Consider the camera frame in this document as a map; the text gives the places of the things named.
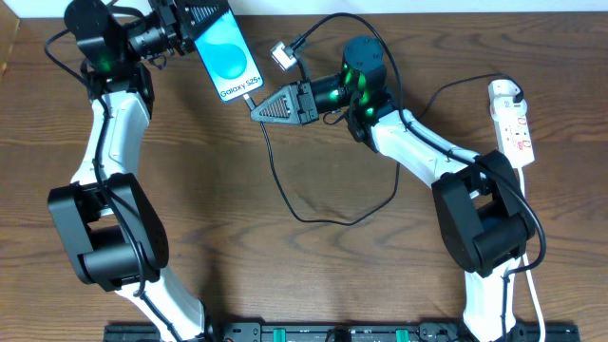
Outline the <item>blue Galaxy smartphone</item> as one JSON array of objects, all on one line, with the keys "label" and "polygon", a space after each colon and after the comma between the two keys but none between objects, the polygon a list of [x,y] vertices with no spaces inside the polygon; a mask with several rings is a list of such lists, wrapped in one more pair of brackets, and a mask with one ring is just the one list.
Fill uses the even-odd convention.
[{"label": "blue Galaxy smartphone", "polygon": [[230,9],[195,40],[195,46],[223,102],[263,86],[257,63]]}]

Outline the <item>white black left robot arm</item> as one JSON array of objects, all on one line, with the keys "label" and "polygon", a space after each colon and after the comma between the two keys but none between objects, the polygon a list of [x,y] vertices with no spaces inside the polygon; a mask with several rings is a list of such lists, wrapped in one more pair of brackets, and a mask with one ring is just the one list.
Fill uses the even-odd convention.
[{"label": "white black left robot arm", "polygon": [[151,69],[185,55],[229,5],[154,1],[151,12],[116,2],[76,0],[64,14],[84,60],[74,72],[86,90],[93,125],[70,183],[52,189],[48,210],[76,276],[131,301],[153,324],[149,339],[220,341],[204,304],[168,265],[169,246],[137,173],[155,94]]}]

